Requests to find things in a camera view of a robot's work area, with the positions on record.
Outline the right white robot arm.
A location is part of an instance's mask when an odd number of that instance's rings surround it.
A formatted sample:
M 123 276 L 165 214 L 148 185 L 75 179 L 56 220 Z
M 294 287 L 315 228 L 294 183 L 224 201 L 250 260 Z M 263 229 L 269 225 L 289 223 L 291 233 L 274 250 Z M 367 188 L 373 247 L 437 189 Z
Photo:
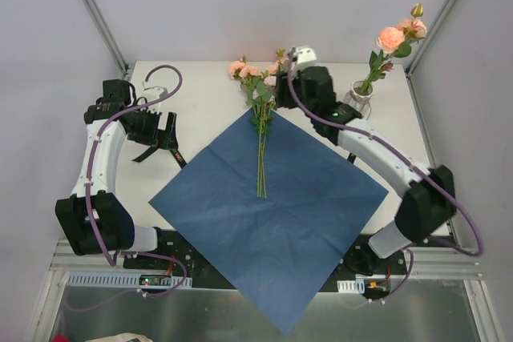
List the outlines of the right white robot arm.
M 367 164 L 401 198 L 395 217 L 370 237 L 361 253 L 367 272 L 381 272 L 392 254 L 423 241 L 454 216 L 449 201 L 454 195 L 451 171 L 416 163 L 378 138 L 361 112 L 337 100 L 326 67 L 309 66 L 292 74 L 280 70 L 276 101 L 278 107 L 302 109 L 320 136 Z

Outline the pink rose stem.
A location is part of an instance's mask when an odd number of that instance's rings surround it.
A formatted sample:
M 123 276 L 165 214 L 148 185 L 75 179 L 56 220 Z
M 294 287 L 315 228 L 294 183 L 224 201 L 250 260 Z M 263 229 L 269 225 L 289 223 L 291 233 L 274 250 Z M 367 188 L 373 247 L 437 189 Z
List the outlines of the pink rose stem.
M 416 3 L 407 18 L 396 26 L 388 26 L 381 30 L 376 37 L 378 52 L 371 52 L 369 73 L 358 89 L 361 95 L 369 95 L 373 84 L 384 79 L 392 71 L 394 60 L 407 58 L 413 51 L 413 45 L 426 38 L 428 29 L 422 21 L 423 15 L 423 4 Z

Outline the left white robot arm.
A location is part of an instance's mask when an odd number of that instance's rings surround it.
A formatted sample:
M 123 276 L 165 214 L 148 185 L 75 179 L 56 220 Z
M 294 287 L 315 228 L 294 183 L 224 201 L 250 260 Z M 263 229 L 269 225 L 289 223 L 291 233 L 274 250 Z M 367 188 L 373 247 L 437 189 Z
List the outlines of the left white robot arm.
M 165 128 L 160 100 L 164 87 L 148 87 L 137 95 L 128 81 L 103 81 L 103 96 L 83 116 L 87 145 L 79 177 L 69 197 L 55 204 L 55 214 L 76 255 L 111 251 L 142 252 L 150 268 L 163 268 L 170 251 L 160 243 L 155 227 L 134 223 L 115 195 L 119 155 L 125 141 L 145 146 L 135 157 L 142 163 L 158 150 L 169 151 L 180 167 L 186 166 L 176 138 L 177 115 L 168 113 Z

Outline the blue wrapping paper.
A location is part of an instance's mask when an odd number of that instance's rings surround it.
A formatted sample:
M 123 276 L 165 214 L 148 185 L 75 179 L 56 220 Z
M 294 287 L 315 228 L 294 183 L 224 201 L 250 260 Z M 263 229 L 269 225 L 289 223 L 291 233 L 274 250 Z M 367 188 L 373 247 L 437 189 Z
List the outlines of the blue wrapping paper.
M 265 141 L 239 117 L 151 206 L 282 333 L 291 332 L 387 196 L 364 171 L 287 119 Z

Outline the pink artificial flower bouquet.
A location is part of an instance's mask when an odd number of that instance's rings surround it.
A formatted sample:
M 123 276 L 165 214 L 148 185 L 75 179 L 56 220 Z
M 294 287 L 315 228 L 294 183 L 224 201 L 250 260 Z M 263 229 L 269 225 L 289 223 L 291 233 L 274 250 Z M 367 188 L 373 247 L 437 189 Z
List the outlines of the pink artificial flower bouquet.
M 252 109 L 249 119 L 257 132 L 256 196 L 260 198 L 267 197 L 265 146 L 273 121 L 273 112 L 277 109 L 277 76 L 288 63 L 287 50 L 278 49 L 276 61 L 263 71 L 257 66 L 250 65 L 245 56 L 228 66 L 229 78 L 240 84 L 240 89 L 246 97 L 245 104 Z

